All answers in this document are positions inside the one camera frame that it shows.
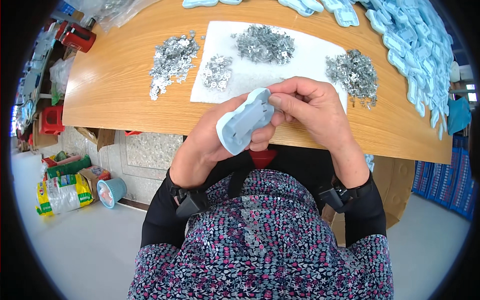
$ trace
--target black fisheye border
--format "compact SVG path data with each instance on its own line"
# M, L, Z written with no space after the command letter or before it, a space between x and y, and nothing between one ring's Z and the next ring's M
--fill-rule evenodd
M446 19L472 66L476 87L479 88L479 28L477 2L468 0L430 0L435 9ZM13 191L13 176L10 154L10 121L14 95L21 70L33 42L58 4L57 0L24 0L21 4L12 3L1 8L1 198L0 198L0 282L2 299L64 299L55 283L39 263L24 226L19 218ZM480 112L472 113L470 132L470 164L472 175L480 179L479 170L479 134ZM431 299L457 299L476 295L478 283L477 266L479 259L479 200L470 231L459 256L448 275L443 279Z

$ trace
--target person's right hand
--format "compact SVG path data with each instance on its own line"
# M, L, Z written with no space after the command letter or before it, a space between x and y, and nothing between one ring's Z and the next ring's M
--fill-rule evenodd
M286 121L302 123L312 139L330 151L353 139L335 88L326 82L292 77L267 87L268 102L282 110Z
M336 176L348 188L363 185L370 174L335 88L330 83L292 77L268 87L268 102L286 121L297 119L317 144L330 151Z

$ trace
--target wooden table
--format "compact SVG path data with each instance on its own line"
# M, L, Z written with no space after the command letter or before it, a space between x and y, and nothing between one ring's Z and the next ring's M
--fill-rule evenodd
M332 13L315 12L305 18L274 0L245 0L232 6L184 9L179 0L162 0L144 9L121 28L105 34L94 29L96 41L88 53L78 52L65 96L63 124L82 127L135 130L187 135L212 105L190 102L198 68L186 83L167 88L157 101L149 96L154 46L171 36L196 31L202 47L209 21L241 21L289 28L342 46L357 48L371 57L378 73L377 107L368 110L348 102L353 135L368 154L450 163L452 138L430 127L430 112L421 118L407 101L408 84L387 61L381 35L372 30L365 9L354 5L360 26L340 27ZM193 64L200 65L203 48ZM323 59L319 49L319 59ZM280 126L275 144L319 147L301 124Z

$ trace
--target window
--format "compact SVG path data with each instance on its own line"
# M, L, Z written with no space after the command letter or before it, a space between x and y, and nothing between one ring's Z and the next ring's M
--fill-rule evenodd
M475 89L474 84L467 84L467 90L474 90L474 89ZM476 93L469 93L468 94L468 100L477 102L477 94Z

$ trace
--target small metal part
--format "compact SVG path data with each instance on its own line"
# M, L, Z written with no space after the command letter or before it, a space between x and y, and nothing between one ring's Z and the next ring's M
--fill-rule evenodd
M294 39L281 29L267 25L250 25L237 37L237 48L241 58L258 62L276 61L277 65L285 65L293 58Z
M326 75L352 96L355 107L355 98L360 98L360 104L368 108L377 104L378 77L373 68L372 60L360 53L357 49L347 50L347 54L337 55L334 59L326 57Z
M158 93L164 94L166 87L173 83L172 76L177 78L177 83L186 81L189 69L195 67L192 64L192 58L197 57L200 46L192 37L194 31L190 31L191 37L182 35L180 38L172 36L155 46L155 55L153 56L153 68L149 75L153 77L150 97L152 100L158 99Z
M223 92L231 78L232 69L228 69L227 66L232 64L232 60L230 56L213 56L200 74L203 85Z

